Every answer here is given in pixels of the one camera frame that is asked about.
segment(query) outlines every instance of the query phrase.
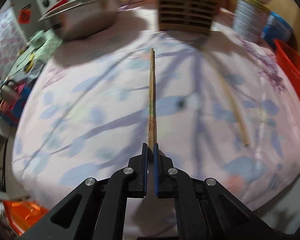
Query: slatted wooden holder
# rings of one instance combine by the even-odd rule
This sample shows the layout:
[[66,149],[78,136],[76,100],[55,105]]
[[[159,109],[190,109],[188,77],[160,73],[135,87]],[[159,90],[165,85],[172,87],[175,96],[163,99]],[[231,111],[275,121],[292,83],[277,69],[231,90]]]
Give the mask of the slatted wooden holder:
[[217,6],[218,0],[158,0],[159,29],[209,36]]

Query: red sticker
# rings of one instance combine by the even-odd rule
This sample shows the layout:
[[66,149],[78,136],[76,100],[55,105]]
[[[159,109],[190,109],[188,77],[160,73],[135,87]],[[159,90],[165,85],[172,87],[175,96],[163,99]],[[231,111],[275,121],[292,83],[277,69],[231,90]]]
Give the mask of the red sticker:
[[29,10],[21,10],[19,13],[19,23],[29,23],[30,22],[31,11]]

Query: red plastic basket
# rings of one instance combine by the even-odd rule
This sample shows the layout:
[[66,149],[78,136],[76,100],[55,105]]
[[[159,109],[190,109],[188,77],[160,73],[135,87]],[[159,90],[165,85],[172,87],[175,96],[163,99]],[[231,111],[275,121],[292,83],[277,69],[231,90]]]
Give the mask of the red plastic basket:
[[278,39],[274,40],[278,65],[289,78],[300,97],[300,56],[290,46]]

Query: metal bowl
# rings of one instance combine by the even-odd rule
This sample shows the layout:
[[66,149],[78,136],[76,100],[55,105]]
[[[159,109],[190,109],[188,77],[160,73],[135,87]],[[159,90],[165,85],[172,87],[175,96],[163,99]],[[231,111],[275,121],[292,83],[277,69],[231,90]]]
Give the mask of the metal bowl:
[[65,41],[85,38],[112,25],[120,0],[73,0],[42,16],[54,33]]

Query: blue container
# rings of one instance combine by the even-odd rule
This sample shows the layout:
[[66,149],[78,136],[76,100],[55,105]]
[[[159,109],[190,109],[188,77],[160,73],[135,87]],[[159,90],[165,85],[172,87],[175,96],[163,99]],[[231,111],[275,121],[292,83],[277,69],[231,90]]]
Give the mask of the blue container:
[[288,42],[292,32],[292,27],[283,18],[275,12],[270,12],[261,37],[275,50],[274,39]]

